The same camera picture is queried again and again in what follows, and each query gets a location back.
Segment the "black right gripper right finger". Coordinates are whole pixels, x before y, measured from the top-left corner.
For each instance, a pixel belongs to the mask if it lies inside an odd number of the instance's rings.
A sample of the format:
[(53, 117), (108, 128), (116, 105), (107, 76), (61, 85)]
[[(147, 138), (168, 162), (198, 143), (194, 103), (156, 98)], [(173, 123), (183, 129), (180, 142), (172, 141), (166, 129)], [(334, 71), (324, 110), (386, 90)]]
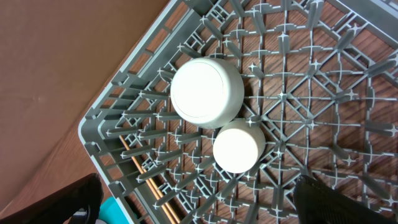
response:
[(297, 179), (294, 205), (300, 224), (395, 223), (307, 175)]

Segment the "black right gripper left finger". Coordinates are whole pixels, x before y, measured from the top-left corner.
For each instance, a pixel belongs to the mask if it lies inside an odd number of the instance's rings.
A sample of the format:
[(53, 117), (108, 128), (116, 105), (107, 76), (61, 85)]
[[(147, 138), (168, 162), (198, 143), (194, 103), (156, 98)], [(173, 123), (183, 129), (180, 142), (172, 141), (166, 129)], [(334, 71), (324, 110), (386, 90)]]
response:
[(100, 213), (103, 188), (91, 173), (32, 205), (1, 219), (3, 224), (91, 223)]

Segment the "wooden chopstick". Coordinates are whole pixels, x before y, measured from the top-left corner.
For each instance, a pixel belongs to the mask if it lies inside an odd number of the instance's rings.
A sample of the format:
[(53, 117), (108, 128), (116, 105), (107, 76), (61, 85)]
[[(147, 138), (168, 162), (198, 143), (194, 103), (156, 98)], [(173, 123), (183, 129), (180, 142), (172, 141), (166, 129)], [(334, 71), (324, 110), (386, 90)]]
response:
[[(146, 180), (146, 184), (149, 186), (151, 192), (154, 194), (157, 200), (160, 200), (164, 196), (164, 194), (157, 188), (156, 183), (151, 177)], [(165, 202), (160, 207), (165, 212), (167, 218), (172, 224), (180, 223), (179, 217), (168, 202)]]
[[(119, 136), (119, 139), (121, 140), (123, 146), (129, 151), (130, 150), (129, 145), (124, 140), (124, 138), (122, 136)], [(132, 156), (131, 159), (133, 160), (133, 162), (136, 165), (140, 174), (146, 173), (146, 170), (141, 167), (141, 165), (138, 163), (137, 159), (134, 156)], [(155, 182), (152, 180), (152, 178), (147, 179), (146, 184), (149, 186), (149, 188), (150, 188), (151, 192), (154, 194), (155, 198), (157, 200), (160, 199), (162, 194), (159, 190), (157, 190), (157, 186), (156, 186)], [(162, 205), (161, 208), (163, 209), (163, 211), (165, 212), (166, 216), (168, 217), (168, 219), (170, 220), (170, 222), (172, 224), (178, 223), (177, 216), (174, 215), (174, 211), (172, 211), (168, 205)]]

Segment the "white plastic cup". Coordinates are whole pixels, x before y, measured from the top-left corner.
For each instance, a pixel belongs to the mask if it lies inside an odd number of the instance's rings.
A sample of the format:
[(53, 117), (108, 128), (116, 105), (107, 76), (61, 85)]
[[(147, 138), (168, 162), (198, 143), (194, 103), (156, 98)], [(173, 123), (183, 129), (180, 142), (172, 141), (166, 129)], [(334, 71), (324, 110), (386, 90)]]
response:
[(214, 145), (213, 156), (225, 171), (239, 174), (251, 169), (266, 147), (266, 138), (259, 126), (250, 127), (244, 120), (223, 126)]

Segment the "grey plastic bowl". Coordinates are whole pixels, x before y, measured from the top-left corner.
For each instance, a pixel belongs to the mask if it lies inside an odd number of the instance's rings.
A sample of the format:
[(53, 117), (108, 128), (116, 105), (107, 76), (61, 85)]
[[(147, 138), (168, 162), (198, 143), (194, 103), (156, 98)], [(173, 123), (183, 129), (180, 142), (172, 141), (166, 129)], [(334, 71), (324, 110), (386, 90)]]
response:
[(195, 58), (175, 73), (170, 99), (177, 114), (198, 127), (220, 128), (243, 104), (244, 84), (238, 69), (222, 59)]

